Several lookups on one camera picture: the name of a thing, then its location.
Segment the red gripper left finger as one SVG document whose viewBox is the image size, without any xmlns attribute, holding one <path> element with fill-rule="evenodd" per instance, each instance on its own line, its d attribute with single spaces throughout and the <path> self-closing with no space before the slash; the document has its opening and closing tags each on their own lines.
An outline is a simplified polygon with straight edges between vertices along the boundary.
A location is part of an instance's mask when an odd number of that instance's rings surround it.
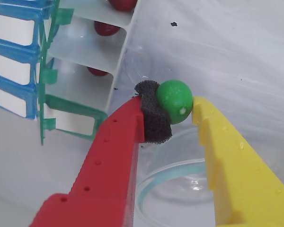
<svg viewBox="0 0 284 227">
<path fill-rule="evenodd" d="M 32 226 L 133 225 L 139 145 L 160 144 L 172 135 L 156 98 L 158 87 L 152 80 L 138 83 L 137 95 L 101 123 L 70 192 L 45 200 Z"/>
</svg>

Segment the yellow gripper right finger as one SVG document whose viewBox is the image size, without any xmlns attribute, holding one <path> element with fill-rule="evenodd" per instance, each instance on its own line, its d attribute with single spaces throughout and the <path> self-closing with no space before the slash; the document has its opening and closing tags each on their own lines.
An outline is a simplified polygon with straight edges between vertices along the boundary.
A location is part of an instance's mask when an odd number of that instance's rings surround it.
<svg viewBox="0 0 284 227">
<path fill-rule="evenodd" d="M 218 227 L 284 227 L 284 184 L 207 99 L 193 99 Z"/>
</svg>

